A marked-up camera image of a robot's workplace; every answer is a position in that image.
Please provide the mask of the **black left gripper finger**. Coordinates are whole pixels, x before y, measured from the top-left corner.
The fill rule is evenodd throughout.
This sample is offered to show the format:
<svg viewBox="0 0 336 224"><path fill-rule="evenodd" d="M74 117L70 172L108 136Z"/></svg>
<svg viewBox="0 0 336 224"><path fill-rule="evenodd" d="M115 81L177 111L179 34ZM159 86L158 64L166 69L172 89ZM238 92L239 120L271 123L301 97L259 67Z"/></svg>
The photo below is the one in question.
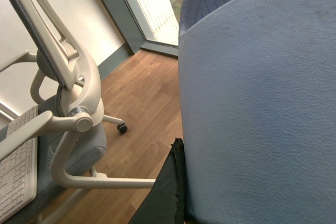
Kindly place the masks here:
<svg viewBox="0 0 336 224"><path fill-rule="evenodd" d="M183 223L184 207L184 143L176 138L152 189L129 223Z"/></svg>

